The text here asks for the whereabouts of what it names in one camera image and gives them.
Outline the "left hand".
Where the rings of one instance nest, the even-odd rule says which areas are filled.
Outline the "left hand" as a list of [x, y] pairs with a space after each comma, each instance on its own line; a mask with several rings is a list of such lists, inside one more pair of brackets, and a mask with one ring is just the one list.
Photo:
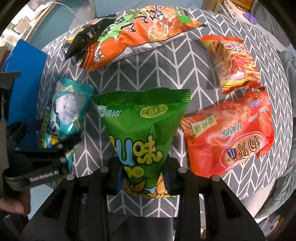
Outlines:
[[31, 212], [31, 193], [24, 191], [21, 193], [19, 199], [12, 199], [10, 197], [1, 198], [1, 210], [27, 216]]

